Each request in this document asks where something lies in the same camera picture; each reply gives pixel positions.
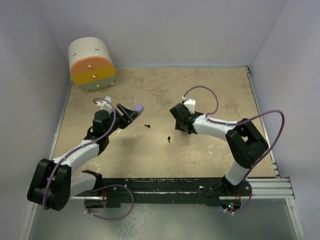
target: yellow stripe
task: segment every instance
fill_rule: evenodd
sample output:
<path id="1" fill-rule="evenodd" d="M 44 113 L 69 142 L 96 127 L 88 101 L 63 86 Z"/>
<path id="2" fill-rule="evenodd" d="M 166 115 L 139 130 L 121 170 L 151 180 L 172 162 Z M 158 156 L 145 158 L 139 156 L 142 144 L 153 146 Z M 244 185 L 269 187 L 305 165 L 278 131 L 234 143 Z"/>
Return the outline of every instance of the yellow stripe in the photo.
<path id="1" fill-rule="evenodd" d="M 71 78 L 75 84 L 80 85 L 80 84 L 87 84 L 87 83 L 102 80 L 102 79 L 111 78 L 111 77 L 114 77 L 115 75 L 116 75 L 115 68 L 113 66 L 106 66 L 106 67 L 95 69 L 92 71 L 71 75 Z"/>

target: small purple object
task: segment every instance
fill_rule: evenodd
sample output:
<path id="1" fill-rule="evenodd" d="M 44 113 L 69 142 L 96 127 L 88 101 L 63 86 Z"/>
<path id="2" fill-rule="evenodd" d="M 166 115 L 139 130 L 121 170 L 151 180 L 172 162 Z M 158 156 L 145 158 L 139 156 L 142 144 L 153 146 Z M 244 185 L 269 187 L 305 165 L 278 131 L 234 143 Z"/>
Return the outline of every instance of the small purple object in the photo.
<path id="1" fill-rule="evenodd" d="M 136 104 L 134 106 L 134 110 L 141 113 L 144 110 L 144 106 L 142 106 L 141 104 Z"/>

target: enclosure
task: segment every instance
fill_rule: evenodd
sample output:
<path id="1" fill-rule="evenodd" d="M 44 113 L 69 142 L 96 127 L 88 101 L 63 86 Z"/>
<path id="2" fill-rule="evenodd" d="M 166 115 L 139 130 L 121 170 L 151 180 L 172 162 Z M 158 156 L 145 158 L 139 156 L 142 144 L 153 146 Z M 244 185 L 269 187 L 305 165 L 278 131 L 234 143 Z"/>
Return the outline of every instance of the enclosure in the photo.
<path id="1" fill-rule="evenodd" d="M 313 0 L 1 1 L 3 239 L 318 239 L 319 8 Z M 85 92 L 72 84 L 67 49 L 83 37 L 106 43 L 113 86 Z M 222 177 L 233 162 L 227 143 L 176 131 L 169 112 L 196 85 L 216 92 L 217 119 L 284 112 L 279 141 L 248 176 L 253 196 L 242 213 L 136 204 L 127 218 L 105 222 L 83 214 L 83 197 L 59 212 L 27 201 L 37 163 L 85 137 L 96 97 L 129 109 L 142 104 L 144 111 L 76 175 L 87 169 L 104 178 Z M 188 96 L 199 112 L 216 106 L 203 89 Z M 281 118 L 253 122 L 273 143 Z"/>

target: cable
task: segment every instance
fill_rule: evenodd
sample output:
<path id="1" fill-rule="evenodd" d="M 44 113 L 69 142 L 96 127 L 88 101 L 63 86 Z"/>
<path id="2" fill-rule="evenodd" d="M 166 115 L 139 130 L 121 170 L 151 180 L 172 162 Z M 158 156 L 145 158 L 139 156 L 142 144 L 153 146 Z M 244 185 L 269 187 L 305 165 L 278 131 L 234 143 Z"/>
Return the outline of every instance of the cable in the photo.
<path id="1" fill-rule="evenodd" d="M 135 199 L 134 199 L 134 195 L 133 193 L 130 191 L 129 188 L 127 188 L 126 186 L 123 186 L 123 185 L 120 185 L 120 184 L 112 184 L 112 185 L 108 185 L 108 186 L 103 186 L 103 187 L 100 187 L 100 188 L 97 188 L 97 189 L 94 189 L 94 190 L 91 190 L 89 191 L 89 193 L 94 193 L 94 192 L 98 192 L 98 191 L 101 191 L 101 190 L 104 190 L 104 189 L 108 189 L 108 188 L 113 188 L 113 187 L 121 187 L 121 188 L 124 188 L 125 190 L 127 190 L 130 194 L 130 197 L 131 197 L 131 206 L 130 206 L 130 209 L 129 211 L 122 215 L 122 216 L 119 216 L 119 217 L 103 217 L 103 216 L 99 216 L 99 215 L 96 215 L 92 212 L 90 212 L 90 209 L 86 207 L 86 202 L 84 201 L 84 209 L 86 210 L 86 212 L 88 214 L 90 214 L 91 216 L 94 216 L 98 219 L 102 219 L 102 220 L 106 220 L 106 221 L 117 221 L 117 220 L 121 220 L 121 219 L 124 219 L 126 216 L 128 216 L 131 211 L 134 209 L 134 206 L 135 206 Z"/>
<path id="2" fill-rule="evenodd" d="M 107 136 L 110 131 L 112 130 L 112 128 L 114 127 L 115 125 L 115 122 L 116 122 L 116 109 L 115 107 L 111 104 L 111 102 L 109 102 L 108 100 L 106 100 L 105 98 L 102 98 L 102 97 L 97 97 L 95 99 L 93 99 L 93 102 L 95 104 L 97 104 L 97 100 L 102 100 L 102 101 L 105 101 L 107 104 L 109 104 L 112 108 L 112 112 L 113 112 L 113 119 L 112 119 L 112 123 L 111 123 L 111 126 L 110 128 L 108 129 L 108 131 L 106 131 L 102 136 L 100 136 L 99 138 L 97 138 L 96 140 L 93 140 L 91 142 L 87 142 L 86 144 L 83 144 L 83 145 L 80 145 L 80 146 L 77 146 L 76 148 L 72 149 L 70 152 L 68 152 L 64 157 L 61 158 L 61 160 L 54 166 L 52 172 L 51 172 L 51 175 L 48 179 L 48 182 L 46 184 L 46 187 L 45 187 L 45 191 L 44 191 L 44 196 L 43 196 L 43 199 L 42 199 L 42 208 L 43 210 L 48 210 L 46 204 L 47 204 L 47 198 L 48 198 L 48 192 L 49 192 L 49 188 L 50 188 L 50 185 L 51 185 L 51 182 L 52 182 L 52 179 L 56 173 L 56 171 L 58 170 L 59 166 L 68 158 L 70 157 L 72 154 L 74 154 L 75 152 L 77 152 L 78 150 L 86 147 L 86 146 L 89 146 L 91 144 L 95 144 L 96 142 L 98 142 L 99 140 L 103 139 L 105 136 Z"/>

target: metal frame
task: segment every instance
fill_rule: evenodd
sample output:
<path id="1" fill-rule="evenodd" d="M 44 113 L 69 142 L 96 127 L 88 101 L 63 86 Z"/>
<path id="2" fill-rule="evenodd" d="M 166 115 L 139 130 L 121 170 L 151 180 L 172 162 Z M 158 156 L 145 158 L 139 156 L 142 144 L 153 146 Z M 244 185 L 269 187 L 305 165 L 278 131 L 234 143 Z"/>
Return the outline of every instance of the metal frame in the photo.
<path id="1" fill-rule="evenodd" d="M 256 92 L 252 83 L 252 79 L 250 76 L 250 69 L 248 66 L 243 66 L 243 68 L 245 68 L 246 70 L 246 74 L 249 80 L 249 84 L 253 93 L 253 97 L 254 97 L 254 101 L 256 104 L 256 108 L 258 110 L 259 113 L 261 113 L 260 107 L 259 107 L 259 103 L 257 100 L 257 96 L 256 96 Z M 59 134 L 59 130 L 60 130 L 60 126 L 62 124 L 62 120 L 63 120 L 63 116 L 64 116 L 64 112 L 67 106 L 67 102 L 68 102 L 68 98 L 69 98 L 69 94 L 70 94 L 70 90 L 71 90 L 71 86 L 72 86 L 72 82 L 70 82 L 70 86 L 69 86 L 69 91 L 68 91 L 68 95 L 66 97 L 65 103 L 64 103 L 64 107 L 63 107 L 63 111 L 61 114 L 61 118 L 60 121 L 58 123 L 57 126 L 57 130 L 56 130 L 56 134 L 54 135 L 54 140 L 53 140 L 53 144 L 52 144 L 52 148 L 51 148 L 51 153 L 50 153 L 50 157 L 53 156 L 54 153 L 54 149 L 56 146 L 56 142 L 58 139 L 58 134 Z M 266 140 L 268 142 L 268 144 L 270 145 L 270 141 L 269 141 L 269 137 L 266 131 L 266 127 L 265 127 L 265 123 L 264 120 L 261 118 L 261 124 L 263 127 L 263 131 L 266 137 Z M 273 153 L 270 153 L 271 156 L 271 160 L 272 160 L 272 164 L 274 166 L 274 171 L 276 174 L 275 178 L 248 178 L 247 180 L 249 181 L 249 183 L 252 186 L 252 198 L 253 199 L 286 199 L 286 204 L 287 204 L 287 208 L 288 208 L 288 212 L 290 214 L 290 218 L 291 218 L 291 222 L 295 231 L 295 235 L 296 235 L 296 239 L 297 240 L 305 240 L 305 235 L 304 235 L 304 231 L 302 228 L 302 225 L 300 223 L 300 219 L 299 219 L 299 215 L 298 215 L 298 211 L 295 205 L 295 196 L 294 196 L 294 192 L 291 186 L 291 182 L 289 178 L 280 178 L 279 176 L 279 172 L 278 172 L 278 167 L 276 165 L 276 161 L 275 161 L 275 157 L 273 155 Z M 102 200 L 102 197 L 99 196 L 90 196 L 90 197 L 83 197 L 83 196 L 75 196 L 71 199 L 86 199 L 86 200 Z M 220 197 L 221 200 L 228 200 L 230 199 L 229 197 Z M 23 232 L 22 232 L 22 237 L 20 238 L 21 240 L 28 240 L 30 233 L 31 233 L 31 228 L 33 225 L 33 221 L 34 221 L 34 217 L 35 217 L 35 213 L 37 210 L 37 204 L 32 203 L 30 208 L 28 209 L 28 213 L 27 213 L 27 218 L 26 218 L 26 223 L 25 226 L 23 228 Z"/>
<path id="2" fill-rule="evenodd" d="M 252 91 L 252 94 L 253 94 L 253 98 L 254 98 L 256 109 L 258 110 L 258 113 L 261 114 L 261 109 L 260 109 L 260 106 L 259 106 L 259 103 L 258 103 L 258 99 L 257 99 L 257 95 L 256 95 L 256 92 L 255 92 L 254 85 L 252 83 L 249 66 L 245 67 L 245 71 L 246 71 L 246 75 L 247 75 L 248 80 L 249 80 L 249 84 L 250 84 L 251 91 Z M 265 135 L 265 139 L 266 139 L 268 145 L 270 146 L 271 144 L 270 144 L 270 140 L 269 140 L 269 136 L 268 136 L 268 133 L 267 133 L 267 129 L 266 129 L 266 125 L 265 125 L 264 119 L 261 117 L 260 121 L 261 121 L 261 124 L 262 124 L 262 128 L 263 128 L 263 132 L 264 132 L 264 135 Z M 275 160 L 275 156 L 274 156 L 273 151 L 270 152 L 270 157 L 271 157 L 271 161 L 272 161 L 272 164 L 273 164 L 275 176 L 277 178 L 280 178 L 278 167 L 277 167 L 277 164 L 276 164 L 276 160 Z"/>

